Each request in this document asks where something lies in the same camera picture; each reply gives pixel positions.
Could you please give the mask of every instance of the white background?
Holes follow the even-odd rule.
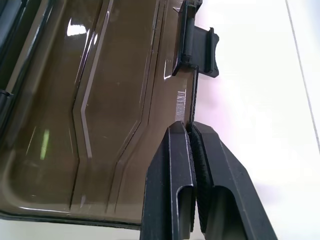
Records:
[[[295,36],[285,0],[203,2],[196,25],[220,37],[220,76],[199,77],[195,119],[246,167],[279,239],[320,239],[320,2],[288,0]],[[0,221],[3,240],[70,238],[137,240],[139,232]],[[203,239],[199,229],[191,239]]]

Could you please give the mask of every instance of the white surface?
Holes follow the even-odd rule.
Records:
[[[289,7],[319,126],[320,6],[289,0]],[[279,239],[320,239],[320,154],[286,2],[204,0],[196,24],[220,36],[220,76],[200,76],[196,120],[212,126],[246,167]],[[139,232],[0,221],[4,240],[70,238],[137,240]]]

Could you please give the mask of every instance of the translucent brown plastic panel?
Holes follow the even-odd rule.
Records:
[[[180,5],[56,0],[1,145],[2,211],[141,222],[147,168],[190,117],[195,72],[171,76]]]

